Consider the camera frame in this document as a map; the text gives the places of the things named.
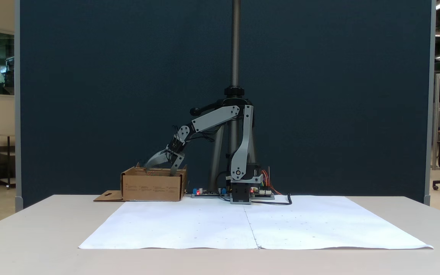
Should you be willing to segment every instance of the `table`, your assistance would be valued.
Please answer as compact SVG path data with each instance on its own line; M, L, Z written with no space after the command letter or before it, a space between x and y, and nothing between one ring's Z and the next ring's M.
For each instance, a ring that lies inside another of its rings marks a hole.
M1 150L1 137L5 136L6 142L6 152ZM10 138L14 137L14 134L0 134L0 168L1 168L1 155L6 155L6 176L7 178L0 178L0 182L6 183L6 189L9 189L12 184L16 184L16 178L11 177L11 157L14 157L16 153L11 151Z
M122 205L95 197L54 195L0 221L0 275L440 274L440 211L403 197L348 198L434 250L78 249Z

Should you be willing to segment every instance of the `black cable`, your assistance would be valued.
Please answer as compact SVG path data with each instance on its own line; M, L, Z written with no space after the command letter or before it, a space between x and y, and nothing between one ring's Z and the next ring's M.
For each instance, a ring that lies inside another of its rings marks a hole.
M215 139L212 139L211 137L209 137L205 134L202 134L201 136L191 137L190 140L192 140L192 139L206 139L209 142L215 141Z
M218 175L217 175L217 177L215 178L215 186L218 188L218 177L221 175L221 174L226 174L227 173L227 171L222 171L222 172L220 172L220 173L218 173Z
M230 200L227 200L226 198L224 198L224 197L222 196L222 194L218 194L218 196L219 196L222 200L227 201L227 202L230 202Z
M291 201L291 194L288 193L288 202L255 202L257 204L264 204L264 205L291 205L293 202Z
M174 132L174 136L176 136L176 134L178 134L178 132L180 131L180 128L179 128L177 125L171 125L171 127L173 127L174 130L176 130L176 132ZM175 142L172 144L172 147L173 147L173 148L176 148L176 146L178 146L178 142L179 142L179 141L176 139ZM168 152L168 153L166 154L166 160L167 160L169 163L172 163L172 160L173 160L173 153L172 153L172 152Z
M216 134L219 130L220 130L220 127L222 127L223 126L223 124L222 125L219 125L215 130L213 130L213 131L203 131L203 132L201 132L201 133L205 133L205 134L209 134L209 135L211 135L211 134Z

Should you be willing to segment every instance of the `cardboard box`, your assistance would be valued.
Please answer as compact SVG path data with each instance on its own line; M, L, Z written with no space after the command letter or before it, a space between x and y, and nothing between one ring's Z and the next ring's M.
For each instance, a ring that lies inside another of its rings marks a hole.
M187 181L187 167L170 176L171 169L131 167L120 176L120 190L108 190L95 202L159 201L178 202Z

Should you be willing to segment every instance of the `black knob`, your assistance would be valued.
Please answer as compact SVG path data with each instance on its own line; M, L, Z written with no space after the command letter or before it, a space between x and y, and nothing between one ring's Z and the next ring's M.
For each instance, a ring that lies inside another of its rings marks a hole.
M201 112L199 111L199 108L191 108L190 115L194 115L194 116L201 115Z

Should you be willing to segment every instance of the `window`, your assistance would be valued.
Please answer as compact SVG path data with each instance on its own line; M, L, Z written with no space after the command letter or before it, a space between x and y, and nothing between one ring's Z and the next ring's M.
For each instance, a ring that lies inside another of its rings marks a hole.
M15 96L15 36L0 29L0 98Z

